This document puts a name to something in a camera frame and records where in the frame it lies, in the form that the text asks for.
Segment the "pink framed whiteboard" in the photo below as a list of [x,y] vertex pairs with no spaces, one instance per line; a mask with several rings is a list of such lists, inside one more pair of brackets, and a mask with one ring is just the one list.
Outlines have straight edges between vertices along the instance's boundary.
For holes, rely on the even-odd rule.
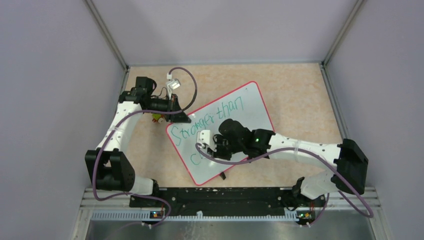
[[255,81],[247,82],[207,103],[191,112],[188,117],[190,123],[171,123],[166,132],[197,186],[204,185],[231,168],[228,164],[205,158],[196,149],[197,143],[201,144],[201,151],[204,153],[208,149],[215,149],[213,137],[218,134],[223,121],[238,121],[249,130],[274,129],[261,90]]

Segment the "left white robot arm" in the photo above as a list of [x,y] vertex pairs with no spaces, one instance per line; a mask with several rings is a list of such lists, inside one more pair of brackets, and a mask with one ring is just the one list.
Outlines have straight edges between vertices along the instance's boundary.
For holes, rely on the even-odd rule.
[[126,156],[132,133],[144,113],[157,114],[169,123],[190,123],[191,119],[179,105],[173,93],[181,86],[177,78],[167,76],[164,98],[153,96],[156,82],[148,77],[136,78],[135,86],[121,93],[115,116],[103,140],[96,149],[88,150],[84,160],[93,188],[141,195],[149,207],[160,202],[153,179],[139,177]]

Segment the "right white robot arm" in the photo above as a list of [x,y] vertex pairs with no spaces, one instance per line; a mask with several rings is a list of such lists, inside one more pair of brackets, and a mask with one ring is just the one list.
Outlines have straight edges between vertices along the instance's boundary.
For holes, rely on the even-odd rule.
[[200,148],[213,160],[229,165],[235,154],[248,161],[262,158],[288,160],[323,169],[309,177],[300,177],[292,187],[294,202],[307,206],[312,200],[333,192],[362,195],[365,192],[369,160],[352,139],[342,143],[316,143],[281,135],[268,129],[250,130],[239,121],[226,119],[218,133],[202,130],[197,135]]

